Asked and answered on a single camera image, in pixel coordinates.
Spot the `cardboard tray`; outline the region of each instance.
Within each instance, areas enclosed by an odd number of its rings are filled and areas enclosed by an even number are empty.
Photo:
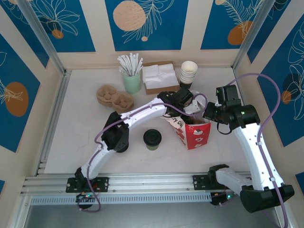
[[[153,65],[165,65],[165,64],[173,64],[173,61],[162,61],[162,62],[153,62],[153,63],[145,63],[143,64],[144,67],[149,67]],[[146,84],[144,83],[144,88],[146,90],[147,95],[151,94],[159,94],[160,92],[165,92],[165,91],[178,91],[180,89],[180,85],[173,85],[173,86],[168,86],[168,87],[162,87],[162,88],[155,88],[155,89],[147,89]]]

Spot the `white table surface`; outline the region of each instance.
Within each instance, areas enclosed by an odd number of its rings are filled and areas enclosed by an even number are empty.
[[[216,87],[224,86],[234,78],[231,68],[199,68],[191,89],[204,93],[209,101],[214,102]],[[72,71],[44,173],[74,173],[96,150],[94,138],[114,111],[97,101],[96,91],[105,84],[124,91],[123,79],[117,69]],[[134,95],[134,108],[155,97],[146,95],[142,86],[141,91]],[[162,134],[162,142],[155,151],[149,151],[143,142],[144,132],[151,128]],[[228,131],[227,126],[221,129]],[[249,171],[233,133],[221,135],[213,123],[208,144],[187,151],[170,125],[161,118],[155,118],[132,131],[128,150],[112,155],[100,173],[206,172],[210,166],[222,163],[234,171]]]

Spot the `green cup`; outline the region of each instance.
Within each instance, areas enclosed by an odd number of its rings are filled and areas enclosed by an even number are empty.
[[[130,94],[136,94],[142,87],[140,72],[134,76],[128,76],[123,74],[123,83],[125,90]]]

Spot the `stacked paper cup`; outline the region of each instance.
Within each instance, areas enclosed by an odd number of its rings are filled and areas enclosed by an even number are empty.
[[[194,81],[198,65],[192,61],[183,62],[180,70],[180,86],[190,89]]]

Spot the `beige wall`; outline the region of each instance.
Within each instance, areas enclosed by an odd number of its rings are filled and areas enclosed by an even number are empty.
[[[80,0],[96,49],[95,53],[59,53],[67,68],[99,68],[118,66],[109,19],[104,0]],[[213,0],[189,0],[183,41],[180,51],[139,51],[145,62],[172,60],[181,65],[193,60],[205,66],[230,66],[238,49],[201,50]]]
[[[24,178],[36,169],[55,94],[61,76],[49,61],[45,69],[27,42],[0,7],[0,34],[40,81],[40,89],[28,118],[17,153],[0,146],[0,180],[6,182],[0,199],[0,227],[6,227]]]
[[[277,51],[289,32],[303,15],[303,9],[303,0],[292,0],[290,2],[254,62],[250,64],[248,58],[245,57],[239,69],[237,69],[237,76],[250,72],[262,72],[273,54]],[[261,121],[264,121],[270,114],[270,111],[258,84],[257,77],[251,76],[241,79],[239,81],[239,85],[246,104],[254,105]],[[264,130],[263,134],[269,153],[280,175],[283,177],[285,183],[292,184],[294,187],[295,196],[288,201],[288,205],[290,206],[298,224],[303,225],[304,196],[296,181],[295,175],[304,171],[304,137],[286,147],[283,147],[275,124],[272,120]]]

